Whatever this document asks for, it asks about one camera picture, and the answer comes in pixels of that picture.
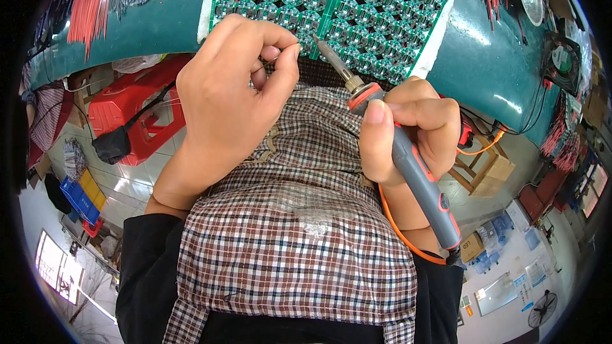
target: button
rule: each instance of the button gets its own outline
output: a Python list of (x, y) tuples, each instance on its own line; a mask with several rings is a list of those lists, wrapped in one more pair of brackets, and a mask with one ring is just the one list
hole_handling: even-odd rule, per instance
[(450, 203), (445, 193), (440, 194), (440, 208), (443, 210), (448, 210), (450, 208)]

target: fingernail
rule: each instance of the fingernail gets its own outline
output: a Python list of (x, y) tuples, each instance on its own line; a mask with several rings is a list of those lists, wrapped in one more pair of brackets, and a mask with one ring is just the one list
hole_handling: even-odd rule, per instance
[(384, 102), (381, 100), (372, 100), (368, 103), (368, 109), (365, 110), (363, 120), (368, 124), (379, 124), (384, 119)]

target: blue box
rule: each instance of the blue box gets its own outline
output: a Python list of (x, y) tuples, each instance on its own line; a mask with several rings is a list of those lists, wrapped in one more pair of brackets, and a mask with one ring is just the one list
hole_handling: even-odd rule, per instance
[(90, 225), (95, 225), (100, 216), (100, 211), (94, 206), (94, 203), (89, 199), (87, 194), (85, 194), (81, 185), (66, 177), (59, 188), (81, 218), (86, 220)]

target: electric fan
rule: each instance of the electric fan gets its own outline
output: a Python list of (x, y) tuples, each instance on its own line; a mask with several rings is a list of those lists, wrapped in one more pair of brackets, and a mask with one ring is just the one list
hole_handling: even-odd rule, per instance
[(542, 296), (535, 303), (534, 308), (529, 313), (529, 317), (527, 319), (529, 326), (532, 328), (538, 328), (540, 325), (546, 323), (553, 315), (556, 307), (557, 294), (546, 290), (544, 292), (544, 296)]

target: red plastic stool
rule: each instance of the red plastic stool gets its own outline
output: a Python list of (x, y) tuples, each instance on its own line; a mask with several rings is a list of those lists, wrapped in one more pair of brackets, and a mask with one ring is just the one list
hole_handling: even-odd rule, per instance
[[(142, 109), (145, 100), (176, 80), (189, 60), (186, 55), (167, 58), (151, 68), (126, 74), (104, 88), (89, 104), (89, 121), (96, 137), (125, 125)], [(168, 126), (154, 125), (157, 117), (151, 115), (132, 126), (127, 133), (132, 152), (119, 161), (120, 164), (140, 165), (185, 126), (176, 87), (168, 94), (172, 100), (172, 122)]]
[(102, 218), (98, 218), (96, 224), (93, 225), (93, 228), (91, 228), (89, 227), (91, 226), (89, 222), (83, 219), (83, 230), (85, 230), (87, 235), (89, 235), (91, 238), (95, 238), (98, 232), (100, 231), (100, 227), (102, 227), (103, 224), (104, 220), (102, 220)]

